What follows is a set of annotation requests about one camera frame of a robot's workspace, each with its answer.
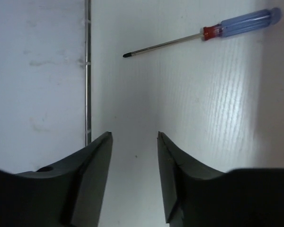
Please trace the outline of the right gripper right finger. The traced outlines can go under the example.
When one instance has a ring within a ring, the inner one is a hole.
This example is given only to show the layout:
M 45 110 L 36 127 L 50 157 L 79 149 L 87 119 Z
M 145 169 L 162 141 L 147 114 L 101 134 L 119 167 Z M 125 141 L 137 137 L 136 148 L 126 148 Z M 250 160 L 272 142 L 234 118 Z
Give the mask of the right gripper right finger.
M 284 168 L 226 173 L 158 133 L 165 220 L 171 227 L 284 227 Z

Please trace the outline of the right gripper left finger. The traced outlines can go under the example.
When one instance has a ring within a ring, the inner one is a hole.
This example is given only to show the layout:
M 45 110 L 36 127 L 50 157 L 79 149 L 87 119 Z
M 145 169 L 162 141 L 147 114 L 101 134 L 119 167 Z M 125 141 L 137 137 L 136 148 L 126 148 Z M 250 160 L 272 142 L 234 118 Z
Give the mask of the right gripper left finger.
M 112 145 L 105 132 L 35 172 L 0 170 L 0 227 L 98 226 Z

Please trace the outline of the blue red long screwdriver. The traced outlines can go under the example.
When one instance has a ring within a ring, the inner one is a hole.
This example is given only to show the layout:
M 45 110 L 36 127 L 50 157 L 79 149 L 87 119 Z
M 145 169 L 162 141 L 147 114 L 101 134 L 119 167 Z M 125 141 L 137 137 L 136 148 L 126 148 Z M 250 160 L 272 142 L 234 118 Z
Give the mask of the blue red long screwdriver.
M 253 13 L 248 13 L 242 16 L 233 17 L 223 20 L 214 26 L 203 27 L 198 34 L 186 36 L 162 44 L 150 46 L 133 52 L 128 52 L 123 55 L 123 58 L 129 58 L 138 54 L 143 54 L 149 51 L 157 50 L 166 46 L 194 40 L 202 39 L 208 41 L 214 38 L 227 38 L 243 33 L 252 32 L 272 26 L 278 23 L 282 18 L 280 8 L 263 9 Z

